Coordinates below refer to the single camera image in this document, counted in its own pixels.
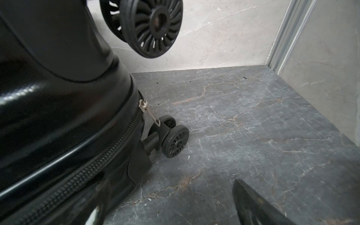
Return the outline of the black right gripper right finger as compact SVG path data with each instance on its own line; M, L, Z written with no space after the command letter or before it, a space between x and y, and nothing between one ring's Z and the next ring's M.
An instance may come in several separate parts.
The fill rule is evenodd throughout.
M234 181L232 195L242 225L295 225L243 180Z

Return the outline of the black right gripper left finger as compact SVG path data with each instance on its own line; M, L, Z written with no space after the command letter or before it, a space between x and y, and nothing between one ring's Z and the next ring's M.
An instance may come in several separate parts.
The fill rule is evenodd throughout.
M102 225L110 199L108 180L94 183L76 200L69 216L68 225Z

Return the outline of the black hard-shell suitcase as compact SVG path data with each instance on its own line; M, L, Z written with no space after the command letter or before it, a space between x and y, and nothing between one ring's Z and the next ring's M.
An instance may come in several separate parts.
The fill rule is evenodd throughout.
M189 130L157 117L87 1L1 1L1 224L68 225L94 183L108 216Z

